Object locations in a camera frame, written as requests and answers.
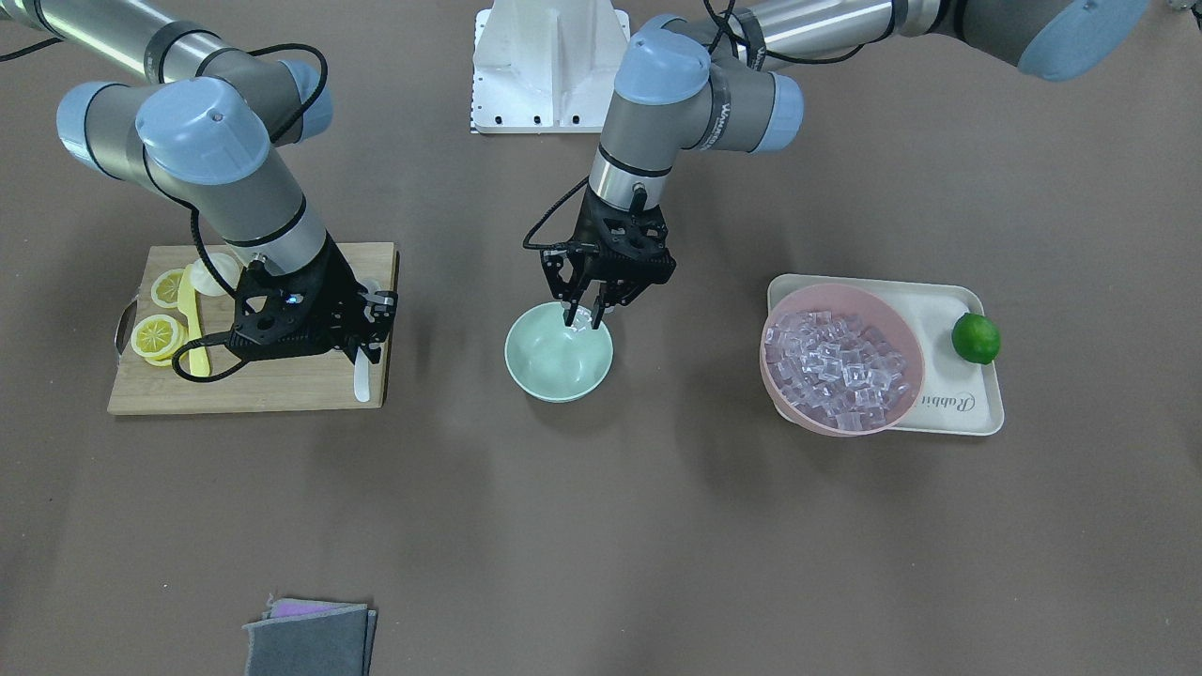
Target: silver cylinder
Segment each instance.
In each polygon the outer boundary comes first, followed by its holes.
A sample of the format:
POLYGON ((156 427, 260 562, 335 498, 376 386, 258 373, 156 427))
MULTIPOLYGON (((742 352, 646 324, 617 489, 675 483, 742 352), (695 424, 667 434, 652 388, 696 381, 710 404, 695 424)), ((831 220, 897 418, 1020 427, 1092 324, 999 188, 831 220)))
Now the silver cylinder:
POLYGON ((200 75, 197 70, 209 54, 226 49, 230 45, 208 32, 192 32, 172 43, 162 60, 163 82, 188 79, 200 75))
POLYGON ((138 0, 42 0, 47 28, 133 72, 143 72, 147 46, 175 19, 138 0))
POLYGON ((650 209, 660 203, 664 196, 664 186, 668 177, 664 176, 638 176, 609 164, 597 150, 593 158, 593 171, 589 173, 589 188, 596 192, 597 197, 615 209, 630 209, 635 201, 635 186, 642 185, 647 190, 647 203, 644 208, 650 209))
POLYGON ((321 218, 310 208, 287 232, 261 244, 230 243, 234 255, 250 265, 256 256, 263 257, 263 267, 268 274, 290 274, 313 262, 326 244, 326 226, 321 218))
POLYGON ((940 0, 909 0, 905 20, 897 31, 906 37, 926 34, 939 18, 940 0))
POLYGON ((37 20, 37 12, 29 0, 0 0, 0 12, 2 18, 12 19, 34 30, 46 30, 42 22, 37 20))
MULTIPOLYGON (((871 42, 885 35, 893 18, 892 0, 768 0, 749 10, 768 49, 789 57, 817 57, 871 42)), ((738 29, 738 22, 731 24, 738 29)), ((740 47, 739 53, 745 60, 746 49, 740 47)), ((766 67, 787 65, 773 61, 766 67)))

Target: wooden cutting board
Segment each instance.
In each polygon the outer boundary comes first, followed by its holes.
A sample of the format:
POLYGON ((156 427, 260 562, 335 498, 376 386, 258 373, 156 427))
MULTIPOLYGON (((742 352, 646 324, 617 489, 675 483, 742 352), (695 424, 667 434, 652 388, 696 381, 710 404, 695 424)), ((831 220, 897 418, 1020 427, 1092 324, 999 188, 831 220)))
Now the wooden cutting board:
MULTIPOLYGON (((383 289, 397 287, 397 248, 392 242, 339 244, 343 255, 361 281, 376 279, 383 289)), ((210 253, 228 248, 209 247, 210 253)), ((137 309, 127 326, 132 327, 153 314, 168 314, 185 324, 175 309, 163 309, 150 300, 150 286, 160 274, 182 268, 196 260, 192 247, 151 247, 142 273, 136 300, 137 309)), ((201 330, 204 333, 228 331, 233 321, 233 301, 221 295, 197 293, 201 330)), ((380 363, 371 364, 371 397, 358 402, 353 392, 353 366, 343 352, 331 351, 311 357, 251 362, 233 375, 209 384, 189 383, 171 369, 154 367, 124 345, 117 366, 117 380, 108 398, 113 415, 175 415, 200 413, 254 413, 282 410, 370 409, 383 405, 392 340, 382 345, 380 363)), ((225 348, 209 348, 213 373, 237 362, 225 348)))

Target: cutting board handle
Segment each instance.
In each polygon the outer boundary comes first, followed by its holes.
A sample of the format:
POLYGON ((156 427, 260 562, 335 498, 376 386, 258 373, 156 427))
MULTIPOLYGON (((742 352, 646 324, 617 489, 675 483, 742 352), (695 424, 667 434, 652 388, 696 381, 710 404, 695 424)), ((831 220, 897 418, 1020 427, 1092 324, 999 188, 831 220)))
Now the cutting board handle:
POLYGON ((133 318, 138 314, 138 295, 133 293, 130 304, 121 310, 121 316, 117 320, 117 331, 113 332, 113 349, 117 350, 117 361, 120 363, 121 352, 130 344, 130 333, 133 330, 133 318))

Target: pink bowl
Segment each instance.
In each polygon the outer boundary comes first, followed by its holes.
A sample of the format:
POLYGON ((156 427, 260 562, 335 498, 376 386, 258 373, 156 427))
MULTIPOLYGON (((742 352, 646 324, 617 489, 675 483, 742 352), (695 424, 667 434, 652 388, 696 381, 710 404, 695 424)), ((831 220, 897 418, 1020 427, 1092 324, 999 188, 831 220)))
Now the pink bowl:
POLYGON ((796 422, 810 432, 817 432, 828 437, 863 437, 864 434, 882 432, 897 425, 902 420, 902 416, 918 401, 918 392, 922 390, 923 370, 922 345, 918 344, 914 331, 902 319, 902 315, 885 301, 863 289, 847 284, 815 284, 798 289, 785 296, 768 314, 768 321, 764 322, 763 332, 760 334, 760 376, 763 378, 763 386, 768 390, 773 403, 776 404, 776 410, 790 422, 796 422), (768 375, 768 362, 764 361, 763 354, 763 342, 768 328, 775 325, 783 315, 821 310, 831 310, 837 315, 858 314, 864 320, 864 326, 875 326, 880 330, 885 339, 893 345, 893 349, 905 357, 908 364, 905 380, 910 383, 910 391, 886 414, 883 426, 863 432, 845 432, 822 425, 790 405, 785 399, 785 395, 781 393, 780 389, 776 387, 776 384, 768 375))

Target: gray cloth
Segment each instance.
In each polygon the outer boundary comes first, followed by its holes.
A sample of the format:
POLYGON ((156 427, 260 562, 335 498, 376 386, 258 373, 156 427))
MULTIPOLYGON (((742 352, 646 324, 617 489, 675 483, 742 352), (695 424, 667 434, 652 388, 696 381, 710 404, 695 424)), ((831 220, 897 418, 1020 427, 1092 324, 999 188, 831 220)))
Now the gray cloth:
POLYGON ((364 604, 299 601, 315 612, 273 615, 276 605, 297 603, 275 601, 264 619, 244 627, 250 634, 246 676, 367 676, 376 612, 364 604))

